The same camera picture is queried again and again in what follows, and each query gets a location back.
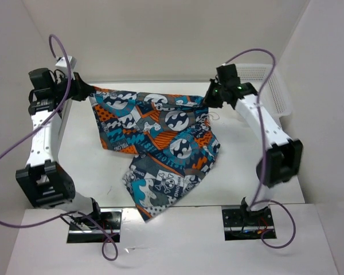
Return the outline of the colourful patterned shorts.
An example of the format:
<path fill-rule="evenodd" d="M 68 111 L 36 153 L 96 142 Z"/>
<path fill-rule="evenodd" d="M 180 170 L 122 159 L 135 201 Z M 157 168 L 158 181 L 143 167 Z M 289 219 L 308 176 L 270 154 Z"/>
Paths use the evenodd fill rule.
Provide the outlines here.
<path fill-rule="evenodd" d="M 123 183 L 143 220 L 176 204 L 213 168 L 220 143 L 201 96 L 94 87 L 104 149 L 133 155 Z"/>

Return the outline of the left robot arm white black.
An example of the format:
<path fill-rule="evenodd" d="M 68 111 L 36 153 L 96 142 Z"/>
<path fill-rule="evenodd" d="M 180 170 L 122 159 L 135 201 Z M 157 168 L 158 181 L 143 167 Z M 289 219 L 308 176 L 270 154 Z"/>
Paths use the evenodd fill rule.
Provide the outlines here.
<path fill-rule="evenodd" d="M 48 68 L 29 72 L 29 78 L 34 88 L 29 95 L 28 111 L 36 133 L 26 165 L 15 172 L 15 178 L 34 208 L 71 211 L 75 222 L 96 229 L 103 222 L 98 203 L 76 192 L 74 181 L 58 162 L 61 100 L 84 99 L 90 86 L 76 74 L 66 95 L 67 76 L 56 77 Z"/>

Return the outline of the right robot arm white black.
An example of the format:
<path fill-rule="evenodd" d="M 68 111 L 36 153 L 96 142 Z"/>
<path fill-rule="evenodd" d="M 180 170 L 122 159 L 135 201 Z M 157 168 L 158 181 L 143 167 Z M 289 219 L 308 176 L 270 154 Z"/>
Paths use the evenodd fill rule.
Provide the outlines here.
<path fill-rule="evenodd" d="M 268 208 L 274 188 L 289 182 L 299 172 L 303 144 L 292 139 L 276 123 L 260 100 L 260 92 L 241 82 L 234 64 L 221 65 L 211 79 L 204 104 L 211 108 L 230 105 L 261 141 L 262 157 L 256 166 L 259 185 L 251 198 L 241 201 L 240 219 L 253 225 Z"/>

